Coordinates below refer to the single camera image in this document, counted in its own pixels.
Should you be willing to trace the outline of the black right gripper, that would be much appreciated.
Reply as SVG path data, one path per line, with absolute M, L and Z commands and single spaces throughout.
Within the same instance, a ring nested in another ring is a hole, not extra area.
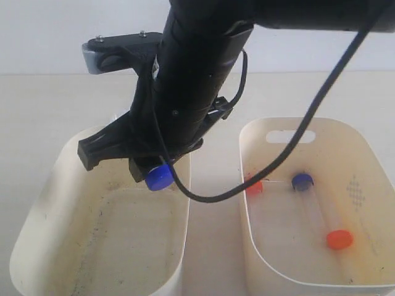
M 101 161 L 128 159 L 131 176 L 135 182 L 142 182 L 154 167 L 153 157 L 164 162 L 165 153 L 175 163 L 182 156 L 199 149 L 205 135 L 219 119 L 227 119 L 231 113 L 229 102 L 218 97 L 209 108 L 193 137 L 182 145 L 173 145 L 170 140 L 181 136 L 184 127 L 178 120 L 180 115 L 172 113 L 170 119 L 160 118 L 159 111 L 148 113 L 148 124 L 132 123 L 130 112 L 125 113 L 97 133 L 78 142 L 77 154 L 87 171 L 98 166 Z

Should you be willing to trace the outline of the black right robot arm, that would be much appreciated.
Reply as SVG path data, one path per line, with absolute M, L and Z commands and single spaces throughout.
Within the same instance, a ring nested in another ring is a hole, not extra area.
M 127 158 L 135 181 L 202 146 L 232 106 L 220 88 L 256 25 L 357 31 L 381 1 L 172 1 L 163 32 L 94 38 L 83 45 L 90 73 L 133 69 L 130 110 L 78 143 L 86 170 Z

